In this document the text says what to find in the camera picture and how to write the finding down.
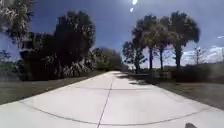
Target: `sky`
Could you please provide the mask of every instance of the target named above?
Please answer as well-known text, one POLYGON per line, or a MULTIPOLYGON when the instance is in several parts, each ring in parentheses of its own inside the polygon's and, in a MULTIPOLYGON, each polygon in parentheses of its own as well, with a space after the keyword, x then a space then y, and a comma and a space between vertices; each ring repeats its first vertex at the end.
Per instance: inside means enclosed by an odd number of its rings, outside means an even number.
MULTIPOLYGON (((36 0, 34 17, 30 24, 34 32, 49 32, 55 30, 57 17, 66 14, 68 10, 86 12, 96 26, 96 41, 94 47, 104 46, 122 51, 125 41, 131 41, 131 31, 137 20, 145 15, 157 17, 169 16, 177 10, 187 13, 201 29, 199 44, 205 49, 207 62, 222 59, 221 48, 224 46, 224 1, 223 0, 36 0)), ((18 49, 11 45, 10 39, 0 35, 0 49, 6 49, 17 58, 18 49)), ((190 42, 184 48, 181 64, 192 63, 189 55, 197 45, 190 42)), ((173 59, 168 59, 165 65, 175 65, 173 59)), ((155 58, 154 67, 159 67, 155 58)))

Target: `grass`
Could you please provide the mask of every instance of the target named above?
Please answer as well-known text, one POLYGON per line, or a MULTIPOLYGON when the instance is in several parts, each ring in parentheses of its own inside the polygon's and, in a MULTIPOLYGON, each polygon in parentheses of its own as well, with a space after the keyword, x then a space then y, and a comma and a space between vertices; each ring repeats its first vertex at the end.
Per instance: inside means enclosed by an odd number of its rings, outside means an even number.
MULTIPOLYGON (((120 78, 140 80, 136 84, 146 85, 141 80, 147 82, 148 75, 127 74, 120 78)), ((196 100, 198 102, 208 104, 210 106, 224 110, 224 84, 215 83, 175 83, 161 82, 155 80, 155 84, 159 88, 171 91, 186 98, 196 100)))
POLYGON ((76 83, 104 72, 94 71, 88 75, 51 81, 0 82, 0 105, 35 96, 53 89, 76 83))

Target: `road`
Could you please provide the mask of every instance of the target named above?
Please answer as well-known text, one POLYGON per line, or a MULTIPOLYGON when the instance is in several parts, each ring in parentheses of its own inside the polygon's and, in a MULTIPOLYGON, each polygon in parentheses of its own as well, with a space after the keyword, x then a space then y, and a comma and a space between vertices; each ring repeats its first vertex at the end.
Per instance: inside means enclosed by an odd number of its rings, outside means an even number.
POLYGON ((0 106, 1 128, 223 128, 224 111, 108 72, 0 106))

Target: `vegetation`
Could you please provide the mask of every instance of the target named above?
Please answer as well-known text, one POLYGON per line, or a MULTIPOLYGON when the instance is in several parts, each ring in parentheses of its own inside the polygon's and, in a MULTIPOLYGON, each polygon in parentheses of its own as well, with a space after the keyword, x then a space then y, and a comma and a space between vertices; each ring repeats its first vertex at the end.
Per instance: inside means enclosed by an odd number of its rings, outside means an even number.
POLYGON ((0 81, 0 105, 22 100, 24 98, 35 96, 53 89, 61 88, 69 84, 100 75, 102 73, 102 71, 92 71, 81 77, 50 81, 0 81))
POLYGON ((122 58, 119 53, 109 48, 95 48, 93 50, 95 67, 98 70, 121 70, 122 58))
MULTIPOLYGON (((34 13, 32 0, 1 3, 1 32, 20 48, 21 60, 15 63, 23 81, 51 80, 82 76, 92 70, 120 70, 120 54, 108 48, 90 49, 95 42, 95 25, 85 12, 69 11, 58 18, 53 34, 29 31, 34 13)), ((6 59, 6 51, 0 53, 6 59)))
POLYGON ((173 12, 170 17, 162 17, 160 19, 153 15, 145 16, 137 22, 133 35, 134 39, 137 39, 137 44, 140 48, 148 48, 149 50, 149 79, 152 80, 154 76, 153 56, 156 50, 159 51, 161 71, 163 71, 163 53, 166 47, 170 45, 173 47, 175 51, 176 73, 178 73, 180 70, 182 47, 186 46, 190 41, 198 42, 200 29, 197 23, 187 16, 186 13, 177 11, 173 12))
POLYGON ((199 46, 194 48, 193 55, 190 56, 190 58, 194 61, 194 64, 199 65, 205 62, 205 52, 206 50, 201 49, 199 46))
POLYGON ((144 63, 147 59, 142 54, 142 47, 139 47, 137 41, 125 42, 123 45, 123 55, 125 56, 125 63, 135 65, 135 73, 140 71, 140 64, 144 63))
POLYGON ((10 58, 10 54, 6 50, 0 51, 0 62, 5 61, 10 58))

